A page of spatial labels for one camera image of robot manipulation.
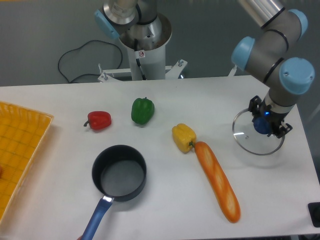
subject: white table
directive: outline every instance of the white table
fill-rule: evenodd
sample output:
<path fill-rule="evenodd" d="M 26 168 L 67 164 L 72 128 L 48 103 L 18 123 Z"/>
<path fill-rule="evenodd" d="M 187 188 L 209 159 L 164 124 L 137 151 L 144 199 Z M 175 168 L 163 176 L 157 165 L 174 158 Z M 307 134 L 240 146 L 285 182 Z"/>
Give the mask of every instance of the white table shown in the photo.
<path fill-rule="evenodd" d="M 55 116 L 19 194 L 0 229 L 10 240 L 76 240 L 102 194 L 91 168 L 117 144 L 144 156 L 147 182 L 128 202 L 115 202 L 94 239 L 186 240 L 318 233 L 307 204 L 320 186 L 298 109 L 282 148 L 256 156 L 234 140 L 232 121 L 268 88 L 250 76 L 137 82 L 13 86 L 0 100 Z M 155 114 L 145 127 L 131 120 L 136 98 L 148 97 Z M 95 133 L 87 114 L 107 111 L 112 125 Z M 181 153 L 171 129 L 185 123 L 208 143 L 239 200 L 241 219 L 229 223 L 193 151 Z"/>

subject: warning sticker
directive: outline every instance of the warning sticker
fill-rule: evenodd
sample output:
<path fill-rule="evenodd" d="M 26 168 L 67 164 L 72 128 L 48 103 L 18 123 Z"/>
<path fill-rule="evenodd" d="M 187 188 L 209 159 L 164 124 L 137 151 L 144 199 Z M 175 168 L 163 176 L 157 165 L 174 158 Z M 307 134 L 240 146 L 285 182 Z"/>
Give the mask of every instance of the warning sticker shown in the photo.
<path fill-rule="evenodd" d="M 135 51 L 134 55 L 136 59 L 142 59 L 146 56 L 146 53 L 144 50 L 139 50 L 139 51 Z"/>

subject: blue joint cap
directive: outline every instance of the blue joint cap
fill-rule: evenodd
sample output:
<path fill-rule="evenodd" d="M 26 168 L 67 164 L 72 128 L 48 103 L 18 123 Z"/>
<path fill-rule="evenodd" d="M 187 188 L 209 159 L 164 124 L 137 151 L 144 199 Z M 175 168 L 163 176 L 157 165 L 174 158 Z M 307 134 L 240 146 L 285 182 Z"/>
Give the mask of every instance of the blue joint cap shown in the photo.
<path fill-rule="evenodd" d="M 305 34 L 307 29 L 308 29 L 308 19 L 307 19 L 306 15 L 302 11 L 299 11 L 297 9 L 290 9 L 289 12 L 295 14 L 300 20 L 300 23 L 301 23 L 301 35 L 300 35 L 300 38 L 301 38 Z"/>
<path fill-rule="evenodd" d="M 247 63 L 255 41 L 256 40 L 254 38 L 246 36 L 238 43 L 238 45 L 233 50 L 231 61 L 242 71 L 244 71 L 247 67 Z"/>
<path fill-rule="evenodd" d="M 94 13 L 95 21 L 99 28 L 111 39 L 117 39 L 120 37 L 119 33 L 111 25 L 111 23 L 106 19 L 106 17 L 99 11 Z"/>
<path fill-rule="evenodd" d="M 254 120 L 253 127 L 260 134 L 267 135 L 271 133 L 270 124 L 264 117 L 258 117 Z"/>
<path fill-rule="evenodd" d="M 314 81 L 315 69 L 307 60 L 293 57 L 281 65 L 279 78 L 289 93 L 301 95 L 308 91 Z"/>

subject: yellow bell pepper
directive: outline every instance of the yellow bell pepper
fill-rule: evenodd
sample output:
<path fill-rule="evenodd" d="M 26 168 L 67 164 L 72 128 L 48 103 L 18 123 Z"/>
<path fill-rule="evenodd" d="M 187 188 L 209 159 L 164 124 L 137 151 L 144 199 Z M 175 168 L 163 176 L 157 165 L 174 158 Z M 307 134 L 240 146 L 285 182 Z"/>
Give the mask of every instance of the yellow bell pepper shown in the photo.
<path fill-rule="evenodd" d="M 196 143 L 196 133 L 184 123 L 179 123 L 172 128 L 173 141 L 183 153 L 188 153 Z"/>

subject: yellow tray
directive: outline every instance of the yellow tray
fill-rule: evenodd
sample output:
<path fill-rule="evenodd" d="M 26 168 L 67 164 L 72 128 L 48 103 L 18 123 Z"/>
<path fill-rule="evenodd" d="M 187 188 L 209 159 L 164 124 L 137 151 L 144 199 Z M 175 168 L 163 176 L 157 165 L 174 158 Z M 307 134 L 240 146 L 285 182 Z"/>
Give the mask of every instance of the yellow tray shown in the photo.
<path fill-rule="evenodd" d="M 0 101 L 0 222 L 54 116 Z"/>

